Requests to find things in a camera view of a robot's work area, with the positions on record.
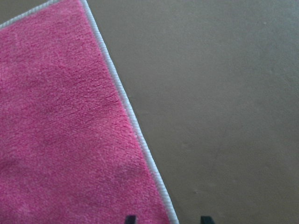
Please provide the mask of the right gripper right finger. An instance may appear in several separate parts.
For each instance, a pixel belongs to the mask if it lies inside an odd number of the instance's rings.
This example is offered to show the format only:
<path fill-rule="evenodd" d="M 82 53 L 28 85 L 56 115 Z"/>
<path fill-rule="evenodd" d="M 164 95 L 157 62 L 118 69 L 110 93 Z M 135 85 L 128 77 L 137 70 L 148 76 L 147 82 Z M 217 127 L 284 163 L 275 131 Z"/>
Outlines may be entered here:
<path fill-rule="evenodd" d="M 211 216 L 201 216 L 200 224 L 214 224 L 214 220 Z"/>

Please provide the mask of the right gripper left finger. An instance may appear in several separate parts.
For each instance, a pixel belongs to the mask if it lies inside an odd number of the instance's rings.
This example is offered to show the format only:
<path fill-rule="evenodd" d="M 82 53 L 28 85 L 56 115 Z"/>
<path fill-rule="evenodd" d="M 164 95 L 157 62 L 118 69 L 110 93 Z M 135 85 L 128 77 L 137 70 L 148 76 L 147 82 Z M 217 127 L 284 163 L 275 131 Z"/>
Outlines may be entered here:
<path fill-rule="evenodd" d="M 136 215 L 126 216 L 124 224 L 136 224 Z"/>

